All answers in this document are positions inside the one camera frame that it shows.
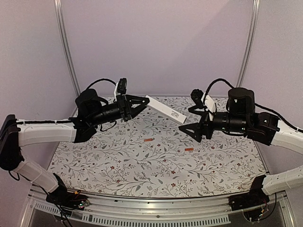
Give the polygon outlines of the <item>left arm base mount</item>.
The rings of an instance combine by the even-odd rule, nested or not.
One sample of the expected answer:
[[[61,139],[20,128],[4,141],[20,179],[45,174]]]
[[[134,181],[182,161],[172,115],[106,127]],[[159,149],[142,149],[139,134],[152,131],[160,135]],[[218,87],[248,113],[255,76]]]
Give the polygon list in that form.
[[[57,174],[54,176],[58,181],[58,187],[53,192],[47,193],[47,202],[66,210],[84,210],[85,207],[89,206],[88,196],[81,194],[81,190],[68,192],[62,179]]]

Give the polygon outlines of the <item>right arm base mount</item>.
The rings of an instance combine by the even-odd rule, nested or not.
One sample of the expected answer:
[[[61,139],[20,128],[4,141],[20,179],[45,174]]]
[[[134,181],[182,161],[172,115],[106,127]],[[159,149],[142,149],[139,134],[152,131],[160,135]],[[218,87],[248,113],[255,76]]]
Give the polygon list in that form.
[[[243,210],[258,206],[257,209],[248,210],[243,213],[246,220],[250,222],[260,221],[263,214],[264,208],[261,208],[261,205],[267,206],[269,202],[269,196],[265,195],[262,191],[263,188],[263,180],[266,175],[257,176],[249,189],[248,192],[233,195],[228,198],[229,206],[231,207],[232,211],[235,210]]]

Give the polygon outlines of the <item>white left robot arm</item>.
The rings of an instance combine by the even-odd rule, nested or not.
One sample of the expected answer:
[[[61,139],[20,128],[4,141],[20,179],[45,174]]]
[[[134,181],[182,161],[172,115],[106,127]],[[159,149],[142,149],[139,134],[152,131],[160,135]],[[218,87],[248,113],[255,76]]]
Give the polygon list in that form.
[[[109,103],[94,89],[86,89],[75,100],[78,115],[63,120],[25,121],[10,114],[0,130],[0,167],[13,171],[51,193],[60,205],[70,202],[70,194],[60,179],[21,154],[27,145],[48,142],[83,143],[90,140],[102,124],[140,114],[149,103],[146,97],[122,93]]]

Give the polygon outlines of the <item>white remote control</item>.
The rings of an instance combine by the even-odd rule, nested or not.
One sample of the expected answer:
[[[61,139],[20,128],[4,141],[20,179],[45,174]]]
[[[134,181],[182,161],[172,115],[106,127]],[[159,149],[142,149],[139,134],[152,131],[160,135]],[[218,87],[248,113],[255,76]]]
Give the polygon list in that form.
[[[160,101],[157,101],[149,95],[146,95],[145,97],[149,99],[149,103],[147,104],[149,108],[168,117],[170,120],[178,124],[183,125],[185,123],[187,117],[184,114],[172,109],[171,107],[161,103]]]

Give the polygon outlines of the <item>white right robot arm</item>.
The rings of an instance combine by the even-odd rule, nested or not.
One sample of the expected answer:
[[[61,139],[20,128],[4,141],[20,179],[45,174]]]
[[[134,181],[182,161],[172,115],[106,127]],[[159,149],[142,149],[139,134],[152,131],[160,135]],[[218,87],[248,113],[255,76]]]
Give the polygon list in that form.
[[[189,112],[199,115],[199,122],[182,125],[179,130],[201,142],[210,140],[215,131],[232,136],[243,136],[267,146],[283,147],[301,154],[303,152],[303,131],[292,126],[274,110],[263,108],[257,113],[258,104],[254,92],[236,87],[228,91],[226,111],[219,112],[213,99],[199,89],[194,89],[191,98],[195,105]]]

